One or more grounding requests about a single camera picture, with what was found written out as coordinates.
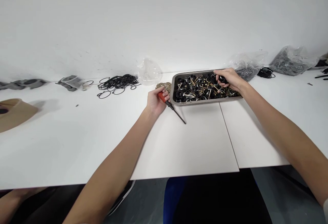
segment red screwdriver handle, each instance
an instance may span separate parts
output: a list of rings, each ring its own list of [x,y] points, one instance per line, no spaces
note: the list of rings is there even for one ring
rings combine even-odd
[[[162,92],[158,93],[157,95],[159,96],[159,98],[160,98],[164,103],[166,102],[165,97],[163,96],[163,93],[162,93]]]

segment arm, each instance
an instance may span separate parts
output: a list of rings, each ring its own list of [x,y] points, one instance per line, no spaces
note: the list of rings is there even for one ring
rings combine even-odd
[[[321,206],[328,198],[328,160],[309,137],[290,119],[273,108],[233,69],[216,70],[251,107],[271,141],[300,173]]]
[[[63,224],[102,223],[130,180],[142,145],[166,107],[157,98],[159,92],[163,92],[166,100],[169,99],[164,87],[149,92],[147,106],[139,119],[94,172]]]
[[[0,198],[0,224],[9,223],[17,209],[26,199],[44,189],[46,187],[14,189]]]

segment right hand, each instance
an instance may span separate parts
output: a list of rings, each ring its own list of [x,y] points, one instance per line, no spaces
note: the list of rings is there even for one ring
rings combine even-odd
[[[241,92],[242,86],[247,84],[245,80],[243,80],[233,68],[224,69],[224,70],[214,70],[216,74],[216,80],[221,87],[228,87],[230,86],[231,89]],[[224,84],[219,81],[219,75],[224,76],[225,79],[229,82],[228,84]]]

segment bag of black parts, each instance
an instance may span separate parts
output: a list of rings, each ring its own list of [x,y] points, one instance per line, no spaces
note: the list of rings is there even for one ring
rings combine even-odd
[[[267,55],[266,51],[238,53],[231,56],[225,67],[232,67],[241,78],[249,82],[263,67]]]
[[[293,48],[285,46],[274,58],[270,68],[278,73],[286,75],[298,75],[311,67],[316,66],[319,58],[311,57],[304,46]]]

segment pile of nuts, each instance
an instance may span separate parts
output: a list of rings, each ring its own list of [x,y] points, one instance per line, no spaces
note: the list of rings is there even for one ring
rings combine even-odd
[[[171,91],[171,83],[170,82],[160,82],[160,83],[158,83],[157,85],[156,85],[156,89],[157,88],[159,88],[159,87],[161,87],[161,86],[164,86],[165,87],[165,89],[168,91],[168,92],[170,92]]]
[[[237,97],[240,94],[230,87],[221,87],[216,81],[216,75],[207,74],[196,77],[191,74],[187,79],[178,79],[178,90],[175,93],[176,102]]]

